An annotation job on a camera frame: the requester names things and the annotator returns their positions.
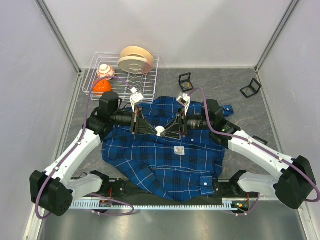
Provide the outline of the blue plaid shirt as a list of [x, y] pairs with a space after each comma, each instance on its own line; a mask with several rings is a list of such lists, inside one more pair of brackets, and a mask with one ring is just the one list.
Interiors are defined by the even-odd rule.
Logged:
[[[174, 147], [184, 147], [176, 155]], [[185, 138], [133, 134], [116, 125], [104, 139], [103, 160], [144, 191], [185, 202], [215, 194], [214, 180], [223, 172], [225, 148], [210, 138], [210, 130], [190, 130]]]

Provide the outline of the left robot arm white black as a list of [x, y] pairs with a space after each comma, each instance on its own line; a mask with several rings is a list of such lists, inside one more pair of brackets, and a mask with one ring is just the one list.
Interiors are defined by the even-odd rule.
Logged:
[[62, 216], [74, 201], [90, 194], [106, 196], [110, 191], [107, 177], [97, 171], [85, 177], [73, 179], [73, 175], [85, 158], [106, 138], [114, 126], [129, 126], [134, 134], [154, 134], [158, 137], [164, 127], [153, 127], [145, 119], [142, 108], [135, 103], [142, 94], [131, 95], [132, 111], [120, 110], [120, 98], [116, 92], [102, 94], [99, 105], [85, 122], [79, 134], [62, 155], [44, 171], [34, 171], [29, 179], [31, 200], [36, 206], [36, 215], [42, 216], [39, 208], [51, 214]]

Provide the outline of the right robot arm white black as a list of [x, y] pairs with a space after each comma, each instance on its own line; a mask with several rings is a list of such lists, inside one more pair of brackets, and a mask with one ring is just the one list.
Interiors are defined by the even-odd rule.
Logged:
[[317, 183], [308, 159], [303, 156], [293, 158], [264, 145], [249, 136], [238, 126], [228, 121], [224, 109], [216, 100], [202, 103], [201, 114], [187, 115], [189, 102], [181, 100], [183, 107], [178, 109], [175, 119], [166, 127], [157, 127], [161, 137], [185, 137], [190, 130], [210, 129], [210, 138], [228, 150], [241, 154], [253, 161], [268, 175], [238, 171], [229, 184], [229, 191], [235, 197], [245, 192], [255, 192], [277, 197], [287, 207], [297, 210], [308, 201]]

